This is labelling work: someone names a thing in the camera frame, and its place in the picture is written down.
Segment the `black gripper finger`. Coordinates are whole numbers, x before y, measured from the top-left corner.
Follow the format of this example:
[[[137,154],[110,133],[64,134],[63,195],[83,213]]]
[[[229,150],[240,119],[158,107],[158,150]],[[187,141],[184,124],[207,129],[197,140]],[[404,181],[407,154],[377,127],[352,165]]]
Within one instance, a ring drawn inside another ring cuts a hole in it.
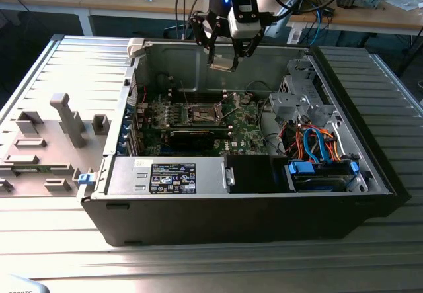
[[[233,64],[230,71],[235,71],[238,67],[239,61],[244,57],[251,57],[254,54],[254,51],[260,44],[264,35],[264,29],[262,28],[258,34],[251,39],[241,40],[241,39],[232,39],[232,45],[234,50]]]
[[[215,56],[215,42],[221,33],[221,23],[217,20],[214,27],[211,29],[210,37],[207,36],[204,30],[204,23],[207,22],[205,15],[196,13],[190,16],[190,24],[194,33],[194,38],[197,45],[202,46],[208,52],[207,65],[211,66],[214,62]]]

